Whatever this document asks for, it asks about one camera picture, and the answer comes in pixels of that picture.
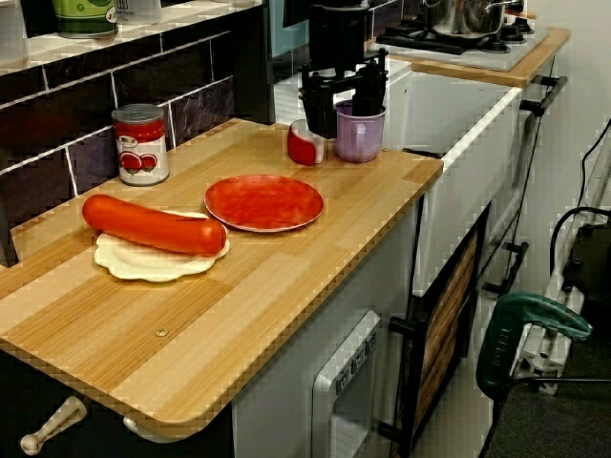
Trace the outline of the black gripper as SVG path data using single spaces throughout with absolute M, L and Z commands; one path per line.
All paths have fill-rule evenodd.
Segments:
M 365 51 L 369 9 L 314 5 L 309 10 L 310 64 L 302 67 L 300 98 L 308 129 L 326 139 L 337 136 L 333 96 L 354 90 L 353 115 L 382 111 L 388 52 Z

